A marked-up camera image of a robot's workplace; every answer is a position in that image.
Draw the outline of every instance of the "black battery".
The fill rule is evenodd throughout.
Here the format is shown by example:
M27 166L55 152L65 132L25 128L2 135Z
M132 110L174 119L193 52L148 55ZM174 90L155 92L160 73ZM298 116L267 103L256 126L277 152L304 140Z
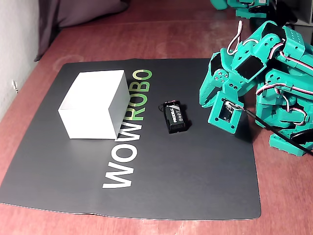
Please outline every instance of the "black battery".
M187 118L179 101L165 102L163 112L170 134L187 130Z

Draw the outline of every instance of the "wooden floor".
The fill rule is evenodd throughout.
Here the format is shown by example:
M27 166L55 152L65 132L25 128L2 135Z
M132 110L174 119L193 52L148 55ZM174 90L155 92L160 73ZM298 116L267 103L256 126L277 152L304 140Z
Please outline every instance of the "wooden floor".
M248 34L245 22L243 39ZM209 0L132 0L118 15L64 29L0 123L0 182L61 66L130 58L208 58L237 32L234 11ZM253 104L253 94L247 99ZM312 235L313 158L268 146L252 124L262 215L245 221L156 221L72 215L0 205L0 235Z

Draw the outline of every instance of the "white letter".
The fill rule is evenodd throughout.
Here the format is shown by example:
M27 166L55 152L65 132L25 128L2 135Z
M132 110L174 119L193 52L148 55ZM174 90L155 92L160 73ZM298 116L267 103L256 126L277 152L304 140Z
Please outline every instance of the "white letter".
M130 149L132 151L132 155L127 157L127 158L121 158L119 157L116 152L121 149L121 148L127 148L127 149ZM137 156L137 149L135 146L133 145L130 145L130 144L119 144L117 146L115 146L112 151L111 151L111 155L113 157L114 160L120 162L120 163L128 163L132 160L135 159L135 157Z
M126 128L126 129L120 129L119 133L124 136L130 136L129 138L117 138L115 142L124 142L124 141L136 141L140 139L140 135L133 134L133 133L128 133L128 131L137 131L141 130L141 125L137 124L132 124L132 123L127 123L127 122L122 122L122 125L124 126L129 126L131 128Z
M131 180L125 180L123 178L116 177L116 175L133 174L133 172L134 172L133 168L130 168L127 166L122 166L122 165L111 163L111 162L109 162L109 166L114 167L116 169L123 170L123 171L118 171L118 172L114 171L114 172L107 172L106 173L107 178L109 178L111 180L118 181L120 183L118 183L118 184L111 184L111 183L103 184L102 188L124 188L124 187L130 187L132 185Z

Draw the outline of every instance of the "teal robot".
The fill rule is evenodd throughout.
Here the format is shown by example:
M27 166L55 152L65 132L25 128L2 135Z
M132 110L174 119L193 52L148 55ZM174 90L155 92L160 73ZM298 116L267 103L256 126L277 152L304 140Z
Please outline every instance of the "teal robot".
M217 10L224 10L228 6L236 9L236 16L250 19L266 18L270 0L211 0Z
M200 88L200 105L212 107L208 123L234 134L245 111L240 97L256 87L256 123L281 128L269 145L302 156L313 148L313 47L271 21L242 42L242 27L240 21L228 47L209 62Z

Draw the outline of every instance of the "gray fabric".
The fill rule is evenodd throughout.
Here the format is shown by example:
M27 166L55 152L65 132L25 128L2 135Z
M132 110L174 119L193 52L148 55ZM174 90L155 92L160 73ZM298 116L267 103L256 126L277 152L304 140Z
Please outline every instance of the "gray fabric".
M59 28L88 22L96 17L127 8L120 0L39 0L40 58L50 46Z

